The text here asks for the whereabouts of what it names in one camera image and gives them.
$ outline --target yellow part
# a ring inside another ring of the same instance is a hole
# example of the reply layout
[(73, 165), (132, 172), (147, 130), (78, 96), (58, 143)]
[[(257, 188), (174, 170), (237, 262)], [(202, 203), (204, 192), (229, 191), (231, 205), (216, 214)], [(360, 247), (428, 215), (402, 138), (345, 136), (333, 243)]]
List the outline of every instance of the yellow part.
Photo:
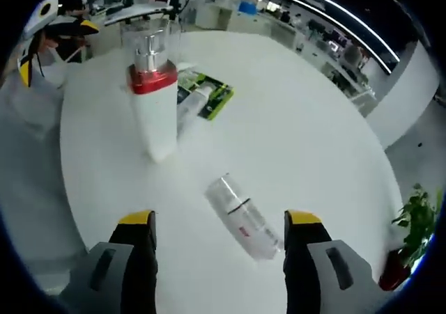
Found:
[(291, 215), (291, 222), (293, 225), (304, 223), (322, 223), (322, 221), (314, 214), (300, 211), (287, 211)]
[(95, 29), (96, 31), (99, 31), (99, 28), (87, 19), (81, 23), (81, 26), (88, 26), (91, 27), (92, 29)]
[(20, 76), (26, 86), (29, 86), (29, 61), (20, 66)]
[(118, 224), (126, 224), (126, 225), (146, 225), (148, 216), (151, 213), (151, 210), (136, 212), (136, 213), (130, 213), (129, 215), (126, 215), (121, 220), (119, 220)]

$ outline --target ceiling light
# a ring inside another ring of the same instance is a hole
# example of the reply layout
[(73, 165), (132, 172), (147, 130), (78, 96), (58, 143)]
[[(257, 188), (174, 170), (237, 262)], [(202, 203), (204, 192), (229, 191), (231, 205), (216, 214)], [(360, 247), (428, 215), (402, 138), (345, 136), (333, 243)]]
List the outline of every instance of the ceiling light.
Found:
[(377, 55), (377, 53), (375, 53), (373, 51), (372, 48), (370, 48), (370, 46), (368, 46), (368, 44), (361, 39), (360, 37), (358, 37), (356, 34), (354, 34), (349, 28), (347, 28), (346, 26), (344, 26), (343, 24), (341, 24), (340, 22), (338, 22), (335, 18), (327, 15), (326, 13), (324, 13), (323, 11), (320, 11), (319, 9), (316, 9), (313, 6), (310, 6), (309, 4), (306, 4), (305, 2), (299, 1), (299, 0), (291, 0), (294, 1), (296, 3), (299, 3), (302, 6), (306, 6), (308, 9), (314, 10), (316, 11), (319, 15), (324, 16), (325, 18), (331, 20), (332, 22), (334, 22), (335, 24), (338, 24), (341, 28), (343, 28), (344, 30), (346, 30), (347, 32), (349, 32), (353, 37), (355, 37), (359, 42), (361, 42), (365, 48), (367, 48), (367, 50), (373, 54), (373, 56), (376, 58), (376, 60), (385, 68), (385, 71), (388, 72), (389, 74), (392, 73), (392, 71), (386, 66), (386, 64), (384, 63), (383, 60), (381, 60), (381, 58), (379, 57), (379, 55)]
[(361, 25), (363, 25), (363, 27), (368, 30), (368, 32), (370, 32), (371, 34), (373, 34), (375, 36), (376, 39), (378, 39), (383, 45), (384, 47), (391, 53), (391, 55), (395, 58), (395, 60), (397, 60), (399, 62), (399, 57), (397, 56), (397, 54), (390, 48), (390, 46), (384, 41), (384, 39), (382, 39), (374, 30), (372, 30), (367, 24), (365, 24), (362, 20), (360, 20), (358, 17), (356, 17), (353, 13), (351, 13), (350, 11), (348, 11), (347, 9), (345, 9), (343, 6), (340, 6), (338, 3), (332, 1), (332, 0), (324, 0), (327, 3), (332, 4), (333, 6), (335, 6), (336, 8), (340, 9), (341, 11), (345, 12), (347, 15), (349, 15), (350, 17), (352, 17), (356, 22), (360, 23)]
[(305, 0), (308, 4), (311, 4), (312, 6), (316, 6), (317, 8), (321, 9), (322, 11), (325, 11), (325, 6), (315, 0)]

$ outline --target red label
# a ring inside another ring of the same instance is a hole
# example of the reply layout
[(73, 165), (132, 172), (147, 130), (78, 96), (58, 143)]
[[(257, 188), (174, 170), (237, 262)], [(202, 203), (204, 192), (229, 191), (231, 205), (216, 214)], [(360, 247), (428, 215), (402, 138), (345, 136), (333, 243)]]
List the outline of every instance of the red label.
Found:
[(239, 227), (238, 229), (240, 230), (240, 232), (242, 232), (243, 236), (249, 237), (249, 234), (246, 231), (245, 227)]

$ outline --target white round table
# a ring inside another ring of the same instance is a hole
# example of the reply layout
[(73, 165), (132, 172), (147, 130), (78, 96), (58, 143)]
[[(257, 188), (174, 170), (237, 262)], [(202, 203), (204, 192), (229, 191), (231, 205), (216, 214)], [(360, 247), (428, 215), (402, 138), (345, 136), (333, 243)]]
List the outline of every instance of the white round table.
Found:
[(227, 172), (283, 234), (284, 210), (318, 215), (376, 278), (401, 207), (390, 163), (335, 85), (269, 38), (186, 33), (197, 70), (234, 86), (217, 117), (197, 118), (161, 164), (142, 152), (119, 49), (70, 72), (61, 121), (63, 176), (87, 247), (130, 212), (157, 212), (159, 314), (286, 312), (284, 254), (254, 262), (203, 193)]

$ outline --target white container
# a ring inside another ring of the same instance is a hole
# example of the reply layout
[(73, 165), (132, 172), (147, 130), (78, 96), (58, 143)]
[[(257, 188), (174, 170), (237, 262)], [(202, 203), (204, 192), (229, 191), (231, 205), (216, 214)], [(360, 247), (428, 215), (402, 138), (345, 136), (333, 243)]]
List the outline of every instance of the white container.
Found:
[(123, 33), (132, 109), (145, 151), (161, 162), (176, 149), (178, 73), (168, 59), (169, 27), (128, 26)]
[(181, 136), (185, 129), (192, 124), (198, 113), (205, 107), (210, 94), (214, 91), (212, 86), (203, 85), (192, 91), (177, 108), (177, 131)]
[(226, 228), (253, 259), (273, 259), (276, 252), (284, 248), (283, 241), (266, 223), (252, 199), (229, 174), (212, 183), (205, 196)]

